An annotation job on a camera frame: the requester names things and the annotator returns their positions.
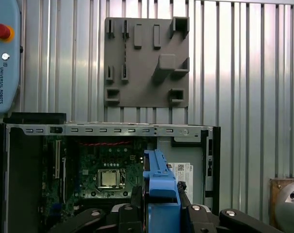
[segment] screw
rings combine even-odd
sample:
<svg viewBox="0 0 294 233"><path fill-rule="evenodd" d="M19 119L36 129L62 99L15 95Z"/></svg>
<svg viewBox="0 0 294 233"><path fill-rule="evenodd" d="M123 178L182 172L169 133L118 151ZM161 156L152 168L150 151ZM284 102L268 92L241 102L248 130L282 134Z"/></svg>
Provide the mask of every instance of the screw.
<svg viewBox="0 0 294 233"><path fill-rule="evenodd" d="M1 58L4 60L4 61L7 61L9 58L10 58L10 55L7 54L7 53L3 53Z"/></svg>
<svg viewBox="0 0 294 233"><path fill-rule="evenodd" d="M229 215L229 216L235 216L235 213L233 211L231 211L231 210L227 210L226 214Z"/></svg>
<svg viewBox="0 0 294 233"><path fill-rule="evenodd" d="M291 194L289 195L289 197L293 200L293 199L294 199L294 193L291 193Z"/></svg>
<svg viewBox="0 0 294 233"><path fill-rule="evenodd" d="M192 208L193 208L194 210L200 210L200 209L201 209L200 206L198 206L198 205L193 205Z"/></svg>
<svg viewBox="0 0 294 233"><path fill-rule="evenodd" d="M96 211L96 210L95 210L95 211L92 212L91 215L92 215L92 216L98 216L98 215L99 215L99 211Z"/></svg>

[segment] pcie slot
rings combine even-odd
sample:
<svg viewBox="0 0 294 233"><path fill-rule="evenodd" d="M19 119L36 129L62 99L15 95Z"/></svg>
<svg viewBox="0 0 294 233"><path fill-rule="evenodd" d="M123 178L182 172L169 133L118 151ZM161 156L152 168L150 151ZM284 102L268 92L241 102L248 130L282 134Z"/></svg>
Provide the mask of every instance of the pcie slot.
<svg viewBox="0 0 294 233"><path fill-rule="evenodd" d="M61 140L55 141L55 173L54 178L60 178Z"/></svg>

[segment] green circuit board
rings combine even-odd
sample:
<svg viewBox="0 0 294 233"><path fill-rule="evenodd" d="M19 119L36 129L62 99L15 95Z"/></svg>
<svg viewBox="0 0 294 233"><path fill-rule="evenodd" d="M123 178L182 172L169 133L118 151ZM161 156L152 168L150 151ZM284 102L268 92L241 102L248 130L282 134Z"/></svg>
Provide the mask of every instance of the green circuit board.
<svg viewBox="0 0 294 233"><path fill-rule="evenodd" d="M80 201L129 199L143 182L144 138L44 139L42 223L46 228L73 217Z"/></svg>

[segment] metal wall panel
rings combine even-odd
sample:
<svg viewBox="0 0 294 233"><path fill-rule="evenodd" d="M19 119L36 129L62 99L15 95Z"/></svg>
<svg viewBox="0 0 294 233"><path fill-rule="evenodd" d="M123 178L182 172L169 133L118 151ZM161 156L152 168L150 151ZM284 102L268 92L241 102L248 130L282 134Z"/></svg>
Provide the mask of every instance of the metal wall panel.
<svg viewBox="0 0 294 233"><path fill-rule="evenodd" d="M220 208L241 209L268 222L269 178L294 177L294 5L18 2L25 50L15 111L63 112L69 121L221 126ZM104 107L105 17L172 16L190 17L189 107Z"/></svg>

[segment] sticker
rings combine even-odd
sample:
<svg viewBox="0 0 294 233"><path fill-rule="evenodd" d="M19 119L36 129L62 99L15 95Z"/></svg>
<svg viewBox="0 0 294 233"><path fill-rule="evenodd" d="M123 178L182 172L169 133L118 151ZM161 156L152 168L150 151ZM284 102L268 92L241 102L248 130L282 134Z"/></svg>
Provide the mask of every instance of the sticker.
<svg viewBox="0 0 294 233"><path fill-rule="evenodd" d="M187 197L193 201L193 166L190 163L169 163L169 168L173 171L177 181L186 182L185 190Z"/></svg>

